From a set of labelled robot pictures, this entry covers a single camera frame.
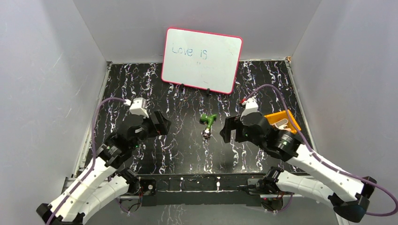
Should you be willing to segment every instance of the green object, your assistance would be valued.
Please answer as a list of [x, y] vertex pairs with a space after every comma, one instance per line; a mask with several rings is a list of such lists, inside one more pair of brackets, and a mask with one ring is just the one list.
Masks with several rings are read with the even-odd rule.
[[203, 114], [203, 115], [200, 117], [200, 122], [202, 122], [202, 123], [204, 123], [204, 124], [207, 124], [206, 129], [211, 130], [211, 126], [213, 125], [213, 122], [214, 122], [216, 119], [217, 119], [217, 115], [216, 115], [216, 114], [209, 115], [209, 116], [206, 115], [206, 114]]

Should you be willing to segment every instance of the black table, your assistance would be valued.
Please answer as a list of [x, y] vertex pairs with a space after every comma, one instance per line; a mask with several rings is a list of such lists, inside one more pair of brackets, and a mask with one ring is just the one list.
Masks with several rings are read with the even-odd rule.
[[[163, 82], [161, 66], [161, 63], [144, 63], [112, 64], [110, 67], [103, 99], [119, 97], [132, 100], [143, 97], [147, 99], [149, 113], [161, 110], [172, 121], [168, 135], [146, 141], [125, 163], [125, 167], [139, 174], [266, 173], [271, 166], [284, 167], [289, 172], [301, 172], [281, 160], [268, 157], [251, 143], [236, 143], [233, 138], [231, 143], [224, 143], [219, 135], [225, 118], [243, 111], [238, 106], [239, 101], [256, 87], [268, 83], [283, 93], [287, 106], [308, 139], [284, 60], [240, 62], [234, 90], [230, 95], [211, 92], [207, 96], [205, 90], [180, 88], [179, 85]], [[257, 100], [263, 114], [282, 110], [282, 104], [271, 89], [259, 91]], [[201, 135], [205, 125], [199, 123], [203, 113], [218, 116], [213, 124], [213, 137], [207, 142], [203, 141]], [[103, 107], [95, 132], [97, 146], [128, 114], [128, 107], [119, 102]]]

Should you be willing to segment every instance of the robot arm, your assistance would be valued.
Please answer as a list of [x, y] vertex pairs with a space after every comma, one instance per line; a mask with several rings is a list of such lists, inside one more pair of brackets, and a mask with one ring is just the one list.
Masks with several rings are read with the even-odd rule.
[[125, 194], [134, 194], [140, 189], [139, 178], [130, 169], [124, 169], [116, 175], [110, 182], [101, 188], [98, 188], [79, 210], [83, 216], [82, 224], [87, 221], [100, 209], [106, 206], [115, 198]]
[[318, 180], [296, 176], [281, 168], [271, 168], [264, 177], [263, 182], [266, 186], [273, 186], [271, 188], [273, 190], [296, 193], [333, 208], [328, 199], [333, 194], [333, 191]]
[[111, 133], [98, 148], [93, 170], [89, 169], [94, 163], [92, 159], [65, 192], [50, 204], [43, 203], [37, 208], [36, 212], [45, 223], [48, 223], [51, 215], [57, 211], [49, 224], [80, 224], [83, 218], [89, 218], [105, 203], [123, 194], [127, 186], [119, 185], [121, 183], [117, 181], [121, 179], [120, 177], [105, 185], [105, 188], [97, 190], [97, 187], [131, 157], [140, 143], [147, 138], [166, 135], [171, 124], [160, 111], [148, 115], [143, 98], [133, 100], [130, 112], [132, 114], [124, 119], [118, 130]]
[[[241, 116], [226, 118], [224, 128], [220, 132], [224, 142], [229, 143], [231, 130], [236, 130], [236, 142], [252, 142], [271, 157], [303, 169], [318, 181], [300, 178], [285, 171], [274, 174], [277, 176], [274, 181], [271, 181], [275, 184], [274, 188], [280, 191], [301, 193], [303, 196], [332, 205], [334, 211], [343, 218], [359, 222], [367, 211], [369, 197], [374, 187], [324, 166], [302, 144], [303, 140], [299, 135], [270, 125], [267, 118], [257, 112], [258, 106], [254, 98], [248, 99], [245, 104], [246, 108]], [[319, 157], [322, 161], [338, 168], [339, 171], [344, 171], [325, 158]], [[366, 179], [375, 183], [375, 180], [370, 177]], [[267, 189], [266, 184], [270, 181], [261, 182], [257, 187]]]

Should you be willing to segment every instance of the green toy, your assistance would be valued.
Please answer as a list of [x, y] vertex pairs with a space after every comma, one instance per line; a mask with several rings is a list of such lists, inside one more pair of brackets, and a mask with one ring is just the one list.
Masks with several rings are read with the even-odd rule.
[[206, 115], [203, 114], [200, 117], [200, 123], [202, 124], [207, 124], [205, 130], [202, 131], [202, 136], [204, 139], [209, 139], [211, 136], [211, 126], [213, 125], [213, 122], [216, 121], [217, 119], [217, 115], [213, 114], [213, 115]]

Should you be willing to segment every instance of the gray wall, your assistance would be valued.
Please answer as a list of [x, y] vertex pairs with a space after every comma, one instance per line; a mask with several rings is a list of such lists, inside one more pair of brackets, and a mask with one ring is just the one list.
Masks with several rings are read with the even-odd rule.
[[[398, 195], [398, 2], [323, 0], [293, 58], [317, 150]], [[369, 211], [388, 212], [382, 191]], [[365, 216], [363, 225], [397, 224]]]
[[[135, 201], [123, 203], [130, 206]], [[245, 205], [167, 205], [142, 207], [129, 217], [115, 201], [96, 213], [86, 225], [336, 225], [326, 205], [295, 197], [290, 208], [274, 215], [262, 207]]]
[[170, 26], [241, 36], [241, 59], [291, 56], [321, 0], [74, 0], [107, 61], [163, 61]]
[[35, 210], [76, 164], [106, 62], [72, 1], [0, 1], [0, 224]]

